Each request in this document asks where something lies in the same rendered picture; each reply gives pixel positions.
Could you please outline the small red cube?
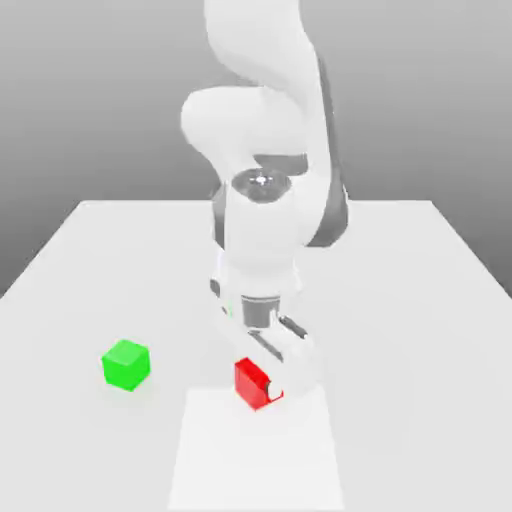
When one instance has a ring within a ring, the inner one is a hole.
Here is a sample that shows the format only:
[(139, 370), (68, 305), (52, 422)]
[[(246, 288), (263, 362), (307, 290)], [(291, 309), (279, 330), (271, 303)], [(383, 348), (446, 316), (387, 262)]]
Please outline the small red cube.
[(249, 358), (243, 358), (234, 365), (235, 391), (254, 411), (273, 403), (267, 397), (270, 381), (268, 375)]

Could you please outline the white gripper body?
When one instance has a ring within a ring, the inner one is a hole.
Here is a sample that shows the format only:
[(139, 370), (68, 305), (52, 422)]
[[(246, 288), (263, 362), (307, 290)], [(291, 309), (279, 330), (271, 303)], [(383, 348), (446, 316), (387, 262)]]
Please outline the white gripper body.
[(299, 397), (318, 383), (320, 357), (312, 337), (291, 319), (270, 313), (267, 328), (247, 327), (221, 308), (218, 329), (238, 359), (248, 357), (282, 385), (284, 395)]

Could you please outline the small green cube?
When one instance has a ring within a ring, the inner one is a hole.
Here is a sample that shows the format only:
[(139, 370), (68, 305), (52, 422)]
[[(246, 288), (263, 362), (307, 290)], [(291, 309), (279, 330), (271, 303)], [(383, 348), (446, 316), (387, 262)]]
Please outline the small green cube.
[(149, 349), (130, 340), (119, 340), (101, 357), (107, 384), (133, 392), (151, 372)]

